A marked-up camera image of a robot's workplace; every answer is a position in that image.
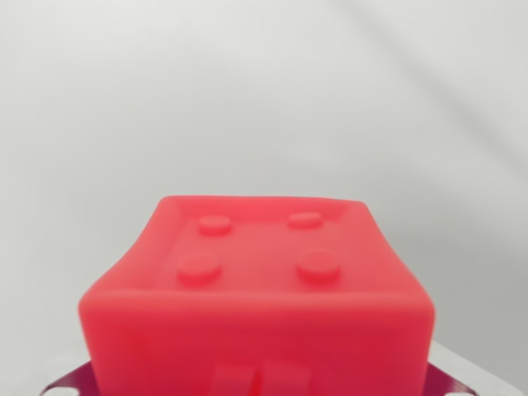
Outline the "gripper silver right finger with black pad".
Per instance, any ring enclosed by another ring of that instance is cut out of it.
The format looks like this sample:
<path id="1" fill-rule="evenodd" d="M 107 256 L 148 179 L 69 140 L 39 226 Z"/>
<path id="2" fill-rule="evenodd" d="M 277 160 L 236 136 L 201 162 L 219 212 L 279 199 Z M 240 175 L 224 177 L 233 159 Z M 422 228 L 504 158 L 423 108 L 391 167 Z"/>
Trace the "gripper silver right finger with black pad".
<path id="1" fill-rule="evenodd" d="M 521 391 L 438 342 L 431 344 L 425 395 L 520 395 Z"/>

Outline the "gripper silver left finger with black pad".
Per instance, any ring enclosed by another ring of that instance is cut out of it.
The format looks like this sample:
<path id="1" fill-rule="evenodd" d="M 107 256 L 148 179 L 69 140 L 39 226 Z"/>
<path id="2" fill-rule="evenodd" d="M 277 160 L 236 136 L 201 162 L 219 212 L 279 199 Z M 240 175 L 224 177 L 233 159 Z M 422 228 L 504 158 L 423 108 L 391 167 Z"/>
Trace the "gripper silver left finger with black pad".
<path id="1" fill-rule="evenodd" d="M 83 344 L 40 346 L 24 374 L 24 395 L 94 395 L 95 379 Z"/>

